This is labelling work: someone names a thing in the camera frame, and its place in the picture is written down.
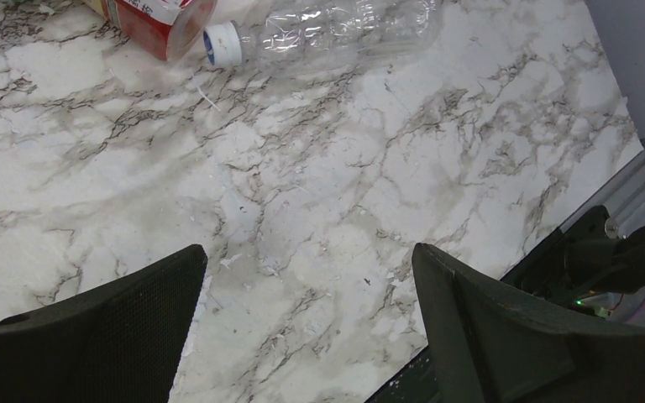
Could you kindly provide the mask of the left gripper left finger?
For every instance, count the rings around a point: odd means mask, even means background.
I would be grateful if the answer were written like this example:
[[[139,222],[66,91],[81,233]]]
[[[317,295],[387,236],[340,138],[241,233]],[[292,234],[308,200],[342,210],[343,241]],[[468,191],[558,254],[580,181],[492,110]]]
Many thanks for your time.
[[[207,268],[190,245],[0,321],[0,402],[166,402]]]

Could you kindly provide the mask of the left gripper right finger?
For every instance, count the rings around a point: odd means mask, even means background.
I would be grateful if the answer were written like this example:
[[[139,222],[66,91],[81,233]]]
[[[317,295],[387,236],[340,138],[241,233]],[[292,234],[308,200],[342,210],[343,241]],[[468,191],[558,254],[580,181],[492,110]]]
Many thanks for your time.
[[[571,311],[426,243],[412,269],[444,402],[645,402],[645,327]]]

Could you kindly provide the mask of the red yellow label juice bottle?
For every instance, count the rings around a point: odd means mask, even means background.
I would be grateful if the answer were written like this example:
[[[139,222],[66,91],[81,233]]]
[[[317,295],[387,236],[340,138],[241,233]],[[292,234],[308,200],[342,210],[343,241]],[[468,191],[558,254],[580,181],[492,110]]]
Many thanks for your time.
[[[158,60],[180,59],[197,42],[217,0],[84,0]]]

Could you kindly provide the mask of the crushed clear white-cap bottle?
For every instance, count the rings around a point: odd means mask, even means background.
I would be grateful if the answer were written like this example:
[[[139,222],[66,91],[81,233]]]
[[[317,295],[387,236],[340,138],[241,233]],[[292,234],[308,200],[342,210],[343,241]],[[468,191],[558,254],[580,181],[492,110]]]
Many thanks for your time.
[[[227,21],[202,35],[215,68],[296,75],[416,53],[441,22],[439,1],[277,1],[256,24]]]

